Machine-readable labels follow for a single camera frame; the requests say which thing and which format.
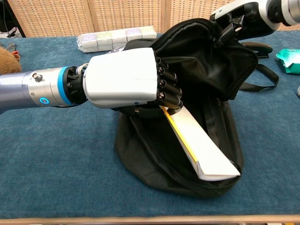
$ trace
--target bag strap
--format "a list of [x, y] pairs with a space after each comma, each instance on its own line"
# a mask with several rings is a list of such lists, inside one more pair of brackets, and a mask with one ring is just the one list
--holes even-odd
[[258, 91], [261, 91], [261, 90], [264, 90], [264, 89], [273, 89], [277, 86], [278, 81], [279, 81], [279, 77], [271, 69], [267, 68], [263, 64], [257, 64], [256, 69], [259, 72], [261, 72], [262, 74], [264, 74], [270, 81], [272, 81], [274, 85], [272, 85], [272, 86], [259, 86], [259, 85], [244, 82], [241, 85], [240, 90], [258, 92]]

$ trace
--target blue led indicator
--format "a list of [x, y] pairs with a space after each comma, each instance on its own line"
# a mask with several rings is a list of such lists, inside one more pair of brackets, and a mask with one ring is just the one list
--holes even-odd
[[47, 98], [45, 98], [45, 97], [41, 97], [41, 98], [39, 99], [39, 101], [40, 101], [41, 103], [45, 104], [45, 105], [50, 103], [49, 100], [48, 100]]

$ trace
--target table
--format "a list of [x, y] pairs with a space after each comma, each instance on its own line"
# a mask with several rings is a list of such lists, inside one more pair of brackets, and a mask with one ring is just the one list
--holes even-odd
[[[121, 164], [113, 149], [118, 112], [90, 103], [0, 115], [0, 224], [163, 222], [299, 222], [300, 75], [275, 59], [298, 48], [300, 31], [253, 39], [270, 44], [260, 60], [280, 77], [274, 90], [240, 91], [231, 101], [245, 166], [225, 195], [198, 199], [152, 189]], [[23, 71], [81, 65], [75, 37], [0, 39], [15, 42]], [[255, 72], [248, 82], [269, 83]]]

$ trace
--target woven wall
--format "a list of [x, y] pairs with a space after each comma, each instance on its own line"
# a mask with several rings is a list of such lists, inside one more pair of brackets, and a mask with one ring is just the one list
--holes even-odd
[[84, 0], [8, 0], [27, 37], [71, 36], [94, 31]]
[[[8, 0], [27, 37], [153, 25], [165, 32], [191, 18], [208, 19], [233, 0]], [[280, 30], [300, 30], [300, 25]]]

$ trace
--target green package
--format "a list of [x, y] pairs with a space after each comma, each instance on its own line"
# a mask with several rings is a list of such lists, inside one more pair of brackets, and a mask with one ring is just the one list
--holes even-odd
[[300, 50], [283, 49], [276, 56], [282, 62], [287, 73], [300, 74]]

